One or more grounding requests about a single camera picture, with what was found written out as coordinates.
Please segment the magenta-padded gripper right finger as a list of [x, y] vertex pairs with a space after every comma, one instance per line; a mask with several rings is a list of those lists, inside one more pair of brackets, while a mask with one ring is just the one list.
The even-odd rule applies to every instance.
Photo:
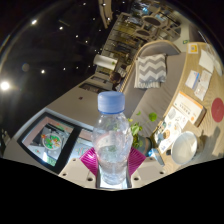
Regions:
[[166, 176], [166, 171], [153, 157], [132, 148], [128, 157], [128, 177], [132, 188], [140, 188]]

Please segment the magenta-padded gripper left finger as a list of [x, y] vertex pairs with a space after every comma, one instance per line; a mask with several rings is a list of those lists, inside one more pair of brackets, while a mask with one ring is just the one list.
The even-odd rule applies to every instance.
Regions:
[[98, 160], [93, 148], [80, 158], [72, 158], [59, 176], [78, 186], [95, 189], [98, 176]]

